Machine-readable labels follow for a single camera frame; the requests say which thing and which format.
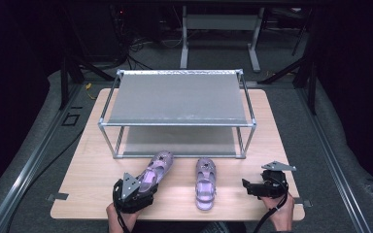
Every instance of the black cable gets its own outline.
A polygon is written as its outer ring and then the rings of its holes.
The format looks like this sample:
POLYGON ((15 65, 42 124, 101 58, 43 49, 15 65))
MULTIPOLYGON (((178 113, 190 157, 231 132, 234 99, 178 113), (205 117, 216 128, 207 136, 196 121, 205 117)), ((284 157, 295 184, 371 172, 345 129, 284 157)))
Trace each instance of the black cable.
POLYGON ((257 233, 259 231, 259 229, 261 228, 262 224, 268 219, 270 218, 272 215, 274 215, 274 213, 276 213, 278 210, 280 210, 287 202, 287 199, 288 199, 288 189, 286 188, 286 186, 281 183, 280 181, 278 181, 277 179, 274 179, 272 177, 269 177, 269 179, 273 180, 274 182, 278 183, 279 185, 281 185, 284 190, 286 191, 286 193, 284 194, 284 197, 283 199, 281 199, 281 201, 278 203, 278 205, 272 209, 269 210, 269 212, 267 212, 262 218, 261 220, 258 222, 258 225, 256 226, 255 230, 254 230, 254 233, 257 233))
POLYGON ((146 64, 144 64, 144 63, 142 63, 142 62, 136 60, 136 59, 133 58, 131 55, 128 55, 128 59, 133 60, 136 64, 138 64, 138 65, 140 65, 140 66, 144 66, 144 67, 146 67, 146 68, 148 68, 148 69, 150 69, 150 70, 153 70, 153 68, 151 68, 151 67, 147 66, 146 64))
POLYGON ((19 201, 17 202, 17 205, 14 209, 14 211, 11 214, 11 218, 9 220, 8 226, 7 226, 7 232, 11 229, 12 221, 14 220, 15 213, 17 212, 17 208, 19 208, 20 203, 22 202, 23 198, 25 197, 26 193, 29 191, 29 189, 33 186, 33 184, 38 181, 38 179, 51 167, 51 165, 65 152, 67 151, 83 134, 84 130, 81 130, 81 132, 75 137, 75 139, 59 154, 57 155, 42 171, 34 178, 34 180, 29 184, 29 186, 25 189, 22 196, 20 197, 19 201))
POLYGON ((135 70, 135 69, 132 69, 131 61, 129 60, 128 57, 126 57, 126 61, 128 62, 129 70, 135 70))
POLYGON ((134 39, 132 44, 129 46, 129 49, 131 51, 134 51, 134 52, 137 52, 137 51, 143 49, 144 48, 144 42, 143 42, 144 40, 147 42, 146 38, 134 39))
POLYGON ((131 231, 126 226, 125 221, 123 220, 122 215, 120 214, 119 211, 117 211, 117 214, 118 214, 118 222, 119 222, 120 227, 122 227, 123 232, 124 233, 131 233, 131 231))

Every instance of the pink sandal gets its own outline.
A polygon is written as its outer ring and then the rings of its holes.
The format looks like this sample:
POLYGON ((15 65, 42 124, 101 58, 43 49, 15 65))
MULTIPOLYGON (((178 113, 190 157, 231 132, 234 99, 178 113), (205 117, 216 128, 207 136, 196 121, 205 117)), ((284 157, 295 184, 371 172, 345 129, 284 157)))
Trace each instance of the pink sandal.
POLYGON ((170 151, 164 150, 157 153, 151 159, 147 169, 138 177, 140 182, 138 195, 142 196, 143 193, 148 193, 151 188, 155 187, 168 173, 173 162, 174 155, 170 151))
POLYGON ((196 163, 196 207, 209 211, 214 206, 217 170, 213 160, 204 157, 196 163))

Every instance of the gray carpet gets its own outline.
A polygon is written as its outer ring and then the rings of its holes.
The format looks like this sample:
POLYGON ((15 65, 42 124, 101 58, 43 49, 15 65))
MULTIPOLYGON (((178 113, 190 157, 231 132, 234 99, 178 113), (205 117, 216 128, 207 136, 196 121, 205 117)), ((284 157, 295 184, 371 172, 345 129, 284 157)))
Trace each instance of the gray carpet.
MULTIPOLYGON (((302 47, 299 48, 296 57, 290 55, 295 43, 292 34, 277 31, 264 32, 257 49, 262 69, 259 74, 252 71, 246 49, 251 34, 218 31, 193 34, 189 39, 188 69, 243 69, 244 77, 248 82, 261 81, 299 58, 302 47)), ((168 47, 176 43, 177 41, 167 41, 166 46, 144 44, 141 50, 132 52, 131 55, 155 70, 177 70, 180 65, 181 47, 168 47)), ((134 68, 134 63, 131 66, 124 63, 105 72, 114 76, 117 68, 128 70, 130 67, 134 68)), ((85 71, 85 76, 85 83, 92 83, 92 88, 88 91, 92 96, 96 96, 100 89, 111 86, 110 82, 104 82, 90 71, 85 71)), ((303 105, 305 100, 299 94, 299 90, 291 87, 292 78, 292 75, 288 75, 270 86, 258 88, 264 88, 267 93, 289 163, 297 167, 293 175, 299 193, 302 198, 310 200, 313 204, 313 207, 305 209, 305 218, 296 222, 293 230, 298 233, 357 232, 339 192, 339 187, 328 169, 322 142, 303 105)), ((43 152, 44 159, 36 174, 50 164, 71 142, 74 142, 85 127, 93 107, 94 100, 89 98, 85 86, 71 83, 70 88, 73 89, 76 86, 78 94, 76 98, 71 99, 68 109, 59 111, 59 72, 51 75, 49 80, 51 91, 47 101, 22 148, 0 181, 0 206, 29 156, 40 145, 46 132, 50 130, 53 119, 57 115, 63 115, 62 121, 56 123, 51 140, 43 152)), ((347 147, 342 125, 319 84, 316 106, 317 115, 314 117, 322 125, 328 142, 349 182, 350 189, 368 223, 368 228, 373 232, 373 189, 368 188, 373 187, 372 177, 358 165, 354 154, 347 147)), ((59 190, 78 140, 26 193, 16 211, 11 232, 107 231, 105 220, 56 220, 50 216, 52 202, 46 199, 49 194, 59 190)), ((246 225, 248 232, 252 232, 256 222, 246 222, 246 225)), ((261 232, 270 230, 272 230, 272 225, 266 222, 261 232)))

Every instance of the wooden tabletop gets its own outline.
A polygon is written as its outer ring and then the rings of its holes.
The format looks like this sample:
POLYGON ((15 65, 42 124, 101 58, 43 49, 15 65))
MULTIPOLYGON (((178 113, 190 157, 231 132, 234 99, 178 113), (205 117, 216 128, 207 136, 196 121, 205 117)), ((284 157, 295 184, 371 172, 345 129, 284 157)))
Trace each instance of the wooden tabletop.
MULTIPOLYGON (((112 202, 113 186, 123 173, 141 174, 150 158, 113 159, 97 125, 110 89, 98 95, 84 134, 78 144, 59 193, 66 200, 55 200, 51 216, 58 219, 107 219, 106 207, 112 202)), ((266 213, 262 201, 247 194, 242 179, 262 183, 262 165, 272 161, 288 164, 268 99, 263 90, 249 90, 256 119, 256 130, 246 159, 213 158, 217 166, 217 195, 210 211, 195 206, 195 165, 197 158, 176 158, 159 184, 153 204, 139 219, 144 220, 257 220, 266 213)), ((291 172, 285 172, 289 192, 299 197, 291 172)), ((294 220, 304 218, 302 205, 295 205, 294 220)))

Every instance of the human hand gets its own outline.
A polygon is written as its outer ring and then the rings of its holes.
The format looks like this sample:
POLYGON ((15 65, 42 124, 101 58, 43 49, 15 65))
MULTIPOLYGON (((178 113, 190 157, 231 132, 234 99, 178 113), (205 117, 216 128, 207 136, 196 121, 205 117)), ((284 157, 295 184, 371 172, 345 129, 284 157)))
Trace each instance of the human hand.
MULTIPOLYGON (((279 198, 269 198, 269 197, 260 197, 267 209, 275 208, 280 201, 284 198, 284 195, 279 198)), ((295 200, 292 195, 288 193, 287 202, 276 211, 271 217, 270 220, 274 224, 276 231, 290 231, 292 230, 292 217, 293 217, 293 207, 295 200)))
MULTIPOLYGON (((123 221, 125 222, 126 227, 129 231, 135 226, 136 220, 138 216, 141 214, 142 210, 135 212, 134 214, 125 214, 121 213, 123 221)), ((122 227, 119 225, 118 222, 118 214, 115 210, 114 203, 111 203, 107 207, 107 215, 108 215, 108 224, 109 224, 109 232, 110 233, 123 233, 122 227)))

